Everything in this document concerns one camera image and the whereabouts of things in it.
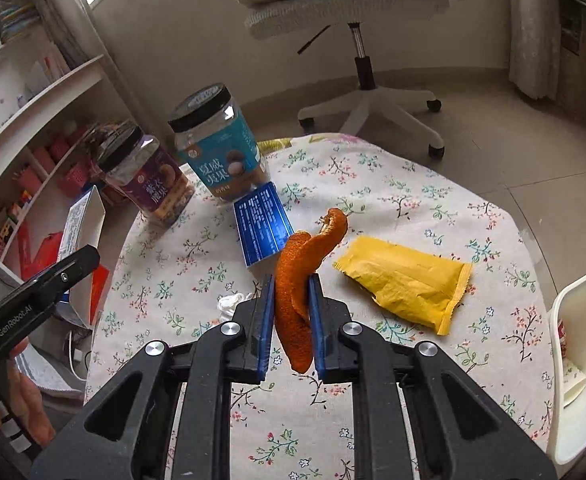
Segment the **left hand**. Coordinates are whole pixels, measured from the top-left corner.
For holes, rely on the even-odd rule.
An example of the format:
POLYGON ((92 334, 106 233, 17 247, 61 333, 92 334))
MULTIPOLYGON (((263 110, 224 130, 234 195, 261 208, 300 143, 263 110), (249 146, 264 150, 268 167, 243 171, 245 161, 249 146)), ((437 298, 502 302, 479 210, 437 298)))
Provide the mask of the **left hand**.
POLYGON ((43 398, 30 378, 16 367, 16 357, 28 346, 28 338, 10 352, 6 369, 9 384, 9 405, 30 436, 43 448, 54 438, 56 432, 45 413, 43 398))

